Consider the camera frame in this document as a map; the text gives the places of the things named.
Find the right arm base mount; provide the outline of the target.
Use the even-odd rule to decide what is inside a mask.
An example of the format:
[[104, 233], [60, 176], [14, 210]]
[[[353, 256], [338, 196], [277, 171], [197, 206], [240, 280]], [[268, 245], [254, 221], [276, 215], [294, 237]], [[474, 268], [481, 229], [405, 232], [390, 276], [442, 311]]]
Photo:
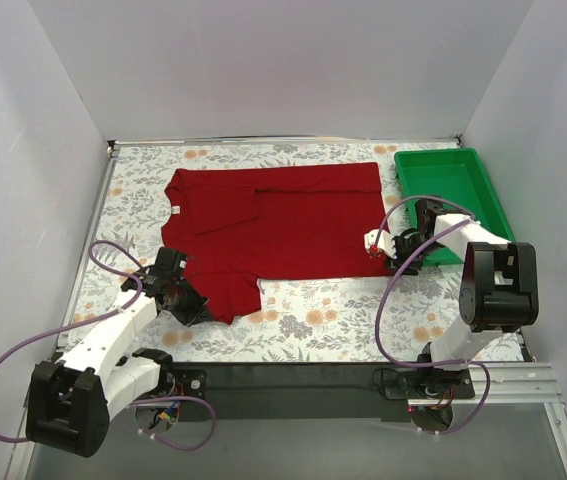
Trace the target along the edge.
[[381, 367], [373, 371], [371, 381], [385, 400], [423, 400], [424, 404], [407, 407], [410, 421], [423, 430], [449, 430], [454, 417], [453, 401], [475, 397], [468, 370]]

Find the red t shirt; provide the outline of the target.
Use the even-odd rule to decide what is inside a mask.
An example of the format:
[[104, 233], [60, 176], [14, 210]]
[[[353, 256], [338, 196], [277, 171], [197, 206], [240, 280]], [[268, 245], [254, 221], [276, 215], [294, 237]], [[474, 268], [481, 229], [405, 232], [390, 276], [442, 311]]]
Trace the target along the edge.
[[165, 246], [193, 261], [186, 277], [212, 317], [261, 308], [260, 280], [382, 277], [364, 237], [385, 215], [373, 162], [236, 170], [178, 169]]

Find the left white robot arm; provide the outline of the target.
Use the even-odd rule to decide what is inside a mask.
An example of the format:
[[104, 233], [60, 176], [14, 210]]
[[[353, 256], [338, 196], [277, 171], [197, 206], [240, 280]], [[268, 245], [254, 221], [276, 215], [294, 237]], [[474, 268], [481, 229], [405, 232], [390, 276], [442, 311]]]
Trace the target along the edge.
[[167, 247], [153, 264], [124, 282], [112, 317], [100, 321], [56, 361], [37, 364], [27, 406], [28, 440], [81, 457], [103, 444], [111, 420], [134, 404], [164, 402], [156, 422], [173, 424], [186, 401], [204, 405], [194, 386], [180, 380], [171, 355], [156, 349], [128, 350], [160, 313], [192, 325], [207, 315], [206, 298], [184, 278], [188, 257]]

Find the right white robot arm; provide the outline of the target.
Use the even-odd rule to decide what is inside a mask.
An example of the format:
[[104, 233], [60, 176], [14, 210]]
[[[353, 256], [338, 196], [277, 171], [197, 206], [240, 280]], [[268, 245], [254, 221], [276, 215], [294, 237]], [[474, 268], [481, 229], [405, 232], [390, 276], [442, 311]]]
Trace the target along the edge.
[[[409, 196], [416, 202], [415, 235], [395, 244], [390, 258], [395, 271], [381, 297], [374, 335], [379, 351], [391, 363], [415, 373], [417, 389], [438, 397], [452, 384], [450, 371], [464, 370], [491, 341], [535, 323], [539, 314], [536, 250], [510, 242], [485, 229], [468, 209], [432, 195]], [[463, 261], [458, 294], [459, 315], [444, 334], [429, 344], [424, 362], [400, 361], [380, 339], [385, 303], [412, 264], [436, 248], [447, 248]]]

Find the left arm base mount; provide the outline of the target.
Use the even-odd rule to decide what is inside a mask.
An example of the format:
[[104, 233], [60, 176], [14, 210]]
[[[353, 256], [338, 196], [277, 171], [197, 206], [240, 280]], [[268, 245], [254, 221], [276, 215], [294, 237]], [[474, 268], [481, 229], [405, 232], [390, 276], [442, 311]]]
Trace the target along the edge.
[[[186, 369], [168, 372], [162, 384], [140, 399], [160, 399], [188, 396], [203, 399], [206, 373], [203, 370]], [[134, 407], [134, 418], [139, 428], [153, 433], [165, 433], [180, 423], [204, 422], [209, 419], [208, 409], [192, 401], [162, 401]]]

